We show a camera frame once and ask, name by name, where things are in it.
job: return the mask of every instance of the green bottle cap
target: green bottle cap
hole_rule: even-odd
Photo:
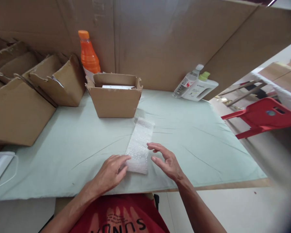
[[[202,73],[202,74],[198,77],[198,79],[201,80],[201,81],[205,81],[205,80],[208,79],[208,76],[209,76],[209,75],[210,75],[210,73],[207,72],[207,71],[205,71],[204,73]]]

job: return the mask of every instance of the red plastic chair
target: red plastic chair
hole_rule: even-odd
[[[237,134],[238,139],[248,138],[272,129],[286,128],[291,126],[291,111],[272,98],[261,99],[245,110],[237,111],[221,118],[223,120],[240,117],[251,128]]]

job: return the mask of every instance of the white wall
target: white wall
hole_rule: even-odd
[[[277,8],[284,8],[284,9],[290,9],[291,10],[291,0],[277,0],[272,7],[277,7]],[[260,67],[266,67],[270,63],[279,61],[282,63],[287,64],[291,59],[291,45],[286,47],[284,50],[280,51],[277,53],[275,56],[264,62]]]

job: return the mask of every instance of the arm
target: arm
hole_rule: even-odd
[[[130,158],[128,155],[112,155],[108,158],[94,179],[82,188],[81,192],[42,230],[42,233],[69,232],[94,200],[113,189],[125,177],[127,166],[118,171]]]
[[[171,151],[161,144],[147,143],[154,153],[161,152],[165,162],[153,156],[152,161],[178,186],[185,210],[187,211],[194,232],[226,233],[225,229],[210,209],[206,206],[193,185],[181,170],[178,161]]]

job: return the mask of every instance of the white bottle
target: white bottle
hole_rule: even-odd
[[[182,98],[192,101],[200,101],[205,95],[215,89],[219,84],[208,80],[209,72],[204,72],[183,94]]]
[[[172,96],[175,98],[180,98],[189,89],[189,87],[197,80],[197,78],[199,77],[199,72],[203,68],[204,66],[199,64],[196,66],[196,68],[193,71],[191,71],[190,73],[187,73],[184,79],[175,89]]]

